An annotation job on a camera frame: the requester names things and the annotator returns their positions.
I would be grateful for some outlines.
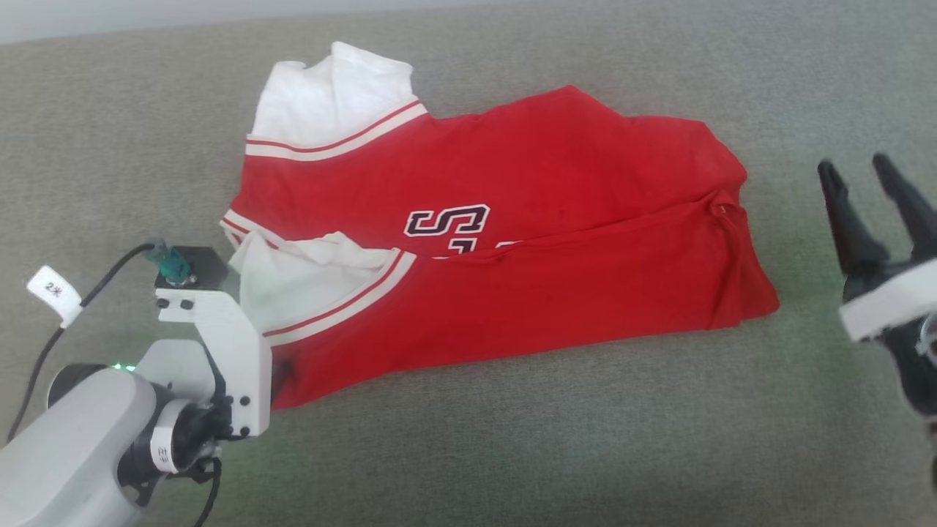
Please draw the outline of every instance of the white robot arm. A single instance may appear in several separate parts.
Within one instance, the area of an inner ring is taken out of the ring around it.
[[[133,371],[63,369],[48,411],[0,450],[0,525],[133,525],[162,480],[217,479],[204,468],[221,442],[267,430],[270,348],[218,290],[227,274],[220,258],[209,248],[177,249],[190,269],[181,285],[167,273],[157,278],[159,319],[194,324],[204,345],[157,341]]]

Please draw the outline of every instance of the gray couch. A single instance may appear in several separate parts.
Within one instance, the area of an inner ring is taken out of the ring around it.
[[[937,199],[932,0],[632,0],[257,21],[0,47],[0,425],[55,316],[151,233],[213,244],[270,66],[341,39],[410,62],[436,115],[574,83],[622,113],[710,124],[746,164],[781,310],[738,329],[398,374],[276,414],[225,449],[209,525],[933,525],[930,449],[886,353],[839,327],[816,163],[832,156],[892,248],[870,168]],[[132,263],[52,353],[133,362],[159,324]],[[40,410],[36,397],[29,419]],[[185,526],[173,482],[148,526]]]

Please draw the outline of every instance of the white bracket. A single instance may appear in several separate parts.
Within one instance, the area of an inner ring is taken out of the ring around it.
[[[273,355],[241,307],[222,291],[156,289],[156,298],[169,302],[159,311],[160,321],[194,324],[199,331],[234,399],[234,435],[264,433],[270,426]]]

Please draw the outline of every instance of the teal connector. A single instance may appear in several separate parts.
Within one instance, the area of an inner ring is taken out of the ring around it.
[[[171,285],[181,286],[190,282],[192,268],[175,248],[168,247],[162,238],[151,238],[153,250],[146,259],[159,267],[159,274]]]

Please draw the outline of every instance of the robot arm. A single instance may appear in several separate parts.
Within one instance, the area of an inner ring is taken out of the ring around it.
[[[888,156],[876,154],[872,164],[914,248],[907,260],[892,261],[850,205],[836,168],[820,163],[826,211],[846,277],[840,316],[853,340],[875,340],[891,352],[904,395],[925,418],[937,448],[937,214]]]
[[[63,369],[48,411],[0,450],[0,525],[133,525],[161,481],[207,481],[222,442],[266,431],[269,346],[220,291],[227,267],[210,248],[172,250],[184,261],[159,262],[159,319],[194,324],[204,345],[157,341],[133,371]]]

